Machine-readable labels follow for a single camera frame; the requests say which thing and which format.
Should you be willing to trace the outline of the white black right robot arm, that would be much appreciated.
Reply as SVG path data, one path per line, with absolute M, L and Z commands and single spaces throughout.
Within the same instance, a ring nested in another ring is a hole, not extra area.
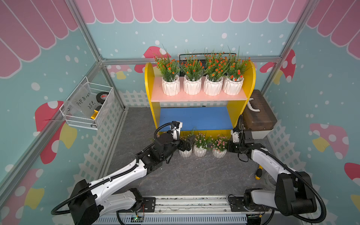
M 327 217 L 326 205 L 312 185 L 310 175 L 298 172 L 281 162 L 271 154 L 264 145 L 255 143 L 251 131 L 243 125 L 240 115 L 237 124 L 231 131 L 228 151 L 247 160 L 256 162 L 275 181 L 273 191 L 261 188 L 249 188 L 243 195 L 243 207 L 253 211 L 257 206 L 267 207 L 272 212 L 284 216 L 293 216 L 303 222 L 319 224 Z

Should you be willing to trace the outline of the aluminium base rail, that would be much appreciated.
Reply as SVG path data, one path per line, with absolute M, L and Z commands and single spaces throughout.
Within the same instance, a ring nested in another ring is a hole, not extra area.
M 81 225 L 275 225 L 301 222 L 266 206 L 248 211 L 242 197 L 138 197 L 127 191 L 98 204 L 98 213 L 83 216 Z

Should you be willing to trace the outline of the black tape roll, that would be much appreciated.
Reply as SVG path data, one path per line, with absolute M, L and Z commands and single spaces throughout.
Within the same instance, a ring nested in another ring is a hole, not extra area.
M 107 97 L 109 95 L 109 92 L 103 91 L 96 95 L 96 100 L 99 104 L 103 105 L 106 101 Z

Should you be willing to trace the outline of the clear tape roll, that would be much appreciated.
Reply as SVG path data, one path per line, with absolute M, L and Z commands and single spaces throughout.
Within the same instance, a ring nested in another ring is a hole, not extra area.
M 274 180 L 274 178 L 266 172 L 264 175 L 264 184 L 268 190 L 275 190 L 277 182 Z

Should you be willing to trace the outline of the orange flower pot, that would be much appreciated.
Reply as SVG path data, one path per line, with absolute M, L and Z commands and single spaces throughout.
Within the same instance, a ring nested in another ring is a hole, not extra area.
M 181 61 L 180 68 L 184 74 L 184 91 L 188 95 L 200 93 L 203 77 L 203 64 L 197 59 L 196 55 L 186 53 Z
M 217 56 L 217 53 L 212 52 L 210 58 L 207 59 L 205 67 L 205 81 L 203 90 L 206 95 L 217 96 L 220 94 L 223 86 L 223 77 L 229 70 L 229 58 Z
M 224 53 L 224 84 L 223 92 L 230 96 L 239 95 L 244 91 L 249 97 L 255 87 L 255 66 L 250 57 L 229 49 Z
M 162 47 L 159 54 L 155 54 L 156 67 L 162 76 L 162 90 L 167 96 L 175 96 L 180 92 L 180 64 L 172 58 L 167 50 Z

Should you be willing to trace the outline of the yellow black screwdriver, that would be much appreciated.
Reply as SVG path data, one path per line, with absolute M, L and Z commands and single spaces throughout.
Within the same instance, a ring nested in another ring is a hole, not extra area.
M 260 180 L 262 175 L 263 175 L 263 167 L 261 165 L 259 165 L 259 167 L 255 173 L 255 179 Z

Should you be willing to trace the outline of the pink flower pot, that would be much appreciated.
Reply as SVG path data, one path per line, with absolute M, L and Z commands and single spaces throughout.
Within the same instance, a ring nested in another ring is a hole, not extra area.
M 179 150 L 179 154 L 183 157 L 183 158 L 188 158 L 191 156 L 192 151 L 193 151 L 193 146 L 194 145 L 190 145 L 187 142 L 187 137 L 188 135 L 195 135 L 194 131 L 189 131 L 186 132 L 185 134 L 182 134 L 180 136 L 180 145 L 178 146 L 178 150 Z
M 223 158 L 228 152 L 229 139 L 226 136 L 218 135 L 216 139 L 212 141 L 211 151 L 214 157 Z
M 212 137 L 206 136 L 205 133 L 198 132 L 195 136 L 195 142 L 193 146 L 193 153 L 195 156 L 201 158 L 204 157 L 210 148 L 212 143 Z

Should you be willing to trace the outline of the yellow utility knife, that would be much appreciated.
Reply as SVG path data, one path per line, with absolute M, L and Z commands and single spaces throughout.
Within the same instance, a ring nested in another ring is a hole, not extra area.
M 96 119 L 96 117 L 97 117 L 97 115 L 98 115 L 101 107 L 102 107 L 102 106 L 98 106 L 98 107 L 96 107 L 96 108 L 94 109 L 94 113 L 93 113 L 93 115 L 91 116 L 91 119 L 92 119 L 92 120 L 95 120 L 95 119 Z

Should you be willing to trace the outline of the yellow pink blue wooden rack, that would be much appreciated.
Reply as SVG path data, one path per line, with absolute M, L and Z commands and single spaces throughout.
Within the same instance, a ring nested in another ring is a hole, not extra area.
M 223 91 L 217 96 L 206 95 L 201 91 L 197 95 L 188 95 L 184 89 L 175 96 L 167 96 L 162 91 L 162 78 L 156 77 L 154 67 L 147 63 L 144 67 L 146 94 L 149 101 L 155 127 L 179 121 L 183 123 L 181 131 L 189 133 L 192 130 L 206 133 L 209 136 L 230 135 L 230 131 L 237 125 L 238 118 L 244 112 L 256 84 L 256 68 L 254 63 L 247 65 L 244 83 L 238 95 L 230 96 Z M 162 103 L 195 103 L 208 101 L 226 101 L 226 106 L 172 106 L 161 107 Z

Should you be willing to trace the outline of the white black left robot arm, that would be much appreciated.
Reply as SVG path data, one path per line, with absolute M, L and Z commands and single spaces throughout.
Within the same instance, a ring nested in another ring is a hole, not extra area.
M 169 163 L 174 153 L 192 150 L 195 136 L 180 138 L 182 123 L 172 121 L 154 132 L 154 141 L 135 155 L 135 159 L 118 171 L 95 181 L 79 181 L 71 196 L 51 210 L 54 216 L 70 214 L 74 224 L 91 225 L 109 212 L 131 210 L 136 212 L 143 204 L 139 191 L 132 188 L 123 199 L 112 197 L 119 189 Z

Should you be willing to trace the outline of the white box with brown lid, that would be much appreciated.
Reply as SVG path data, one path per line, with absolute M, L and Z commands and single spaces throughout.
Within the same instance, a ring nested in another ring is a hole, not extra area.
M 255 140 L 264 139 L 277 123 L 273 111 L 259 90 L 251 94 L 243 112 L 244 126 Z

